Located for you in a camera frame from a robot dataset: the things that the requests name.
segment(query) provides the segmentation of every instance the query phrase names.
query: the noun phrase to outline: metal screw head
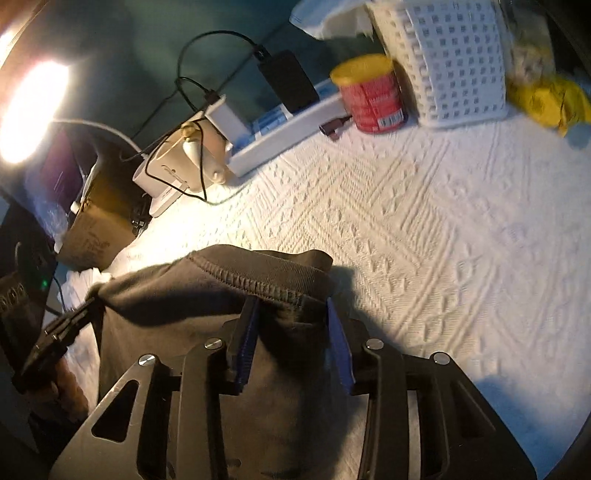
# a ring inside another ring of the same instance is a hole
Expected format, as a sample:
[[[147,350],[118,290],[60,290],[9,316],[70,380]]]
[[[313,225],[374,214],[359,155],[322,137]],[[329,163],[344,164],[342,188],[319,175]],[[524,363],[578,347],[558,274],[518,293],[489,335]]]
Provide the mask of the metal screw head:
[[[142,367],[144,367],[146,365],[152,365],[155,361],[156,361],[156,357],[154,355],[152,355],[151,353],[148,353],[146,355],[139,357],[138,363]]]
[[[223,342],[219,338],[208,338],[205,341],[205,348],[207,350],[217,350],[218,348],[221,348],[222,345]]]
[[[384,348],[384,343],[379,338],[370,338],[365,342],[365,346],[370,350],[381,350]]]
[[[437,365],[447,365],[451,359],[449,358],[449,355],[443,352],[437,352],[435,355],[433,355],[433,361],[437,364]]]

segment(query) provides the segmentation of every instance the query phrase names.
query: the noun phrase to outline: yellow lid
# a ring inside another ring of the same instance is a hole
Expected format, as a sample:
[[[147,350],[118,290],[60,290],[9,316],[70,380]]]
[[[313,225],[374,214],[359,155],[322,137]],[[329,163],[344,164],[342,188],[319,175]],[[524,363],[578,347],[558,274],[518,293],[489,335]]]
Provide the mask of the yellow lid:
[[[392,72],[392,59],[381,53],[363,55],[341,63],[330,72],[330,79],[339,87],[369,82]]]

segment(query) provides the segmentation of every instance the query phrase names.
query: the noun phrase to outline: brown box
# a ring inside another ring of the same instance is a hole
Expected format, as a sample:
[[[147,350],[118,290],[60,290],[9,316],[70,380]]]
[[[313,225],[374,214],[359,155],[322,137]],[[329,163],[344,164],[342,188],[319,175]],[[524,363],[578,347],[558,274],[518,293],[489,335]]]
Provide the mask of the brown box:
[[[118,153],[100,153],[88,193],[57,256],[74,270],[109,267],[134,239],[131,212],[143,191],[132,181],[135,165]]]

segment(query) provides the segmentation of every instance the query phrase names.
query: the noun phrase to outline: white bedspread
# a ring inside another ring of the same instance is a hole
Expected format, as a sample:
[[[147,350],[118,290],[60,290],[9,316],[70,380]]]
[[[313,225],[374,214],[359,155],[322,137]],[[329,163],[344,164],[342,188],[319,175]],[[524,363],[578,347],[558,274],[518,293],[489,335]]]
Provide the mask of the white bedspread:
[[[450,131],[351,128],[210,196],[230,198],[181,198],[108,271],[219,243],[324,250],[339,294],[392,342],[452,355],[540,478],[561,458],[591,410],[590,145],[517,114]],[[363,421],[340,478],[356,475]]]

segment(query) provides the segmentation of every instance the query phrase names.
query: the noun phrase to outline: white plastic basket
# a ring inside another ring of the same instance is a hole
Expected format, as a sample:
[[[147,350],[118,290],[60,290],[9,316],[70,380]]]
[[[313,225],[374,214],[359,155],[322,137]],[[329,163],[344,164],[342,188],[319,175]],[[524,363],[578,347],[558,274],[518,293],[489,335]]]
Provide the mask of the white plastic basket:
[[[491,0],[374,0],[368,8],[387,53],[408,75],[421,125],[506,116],[503,48]]]

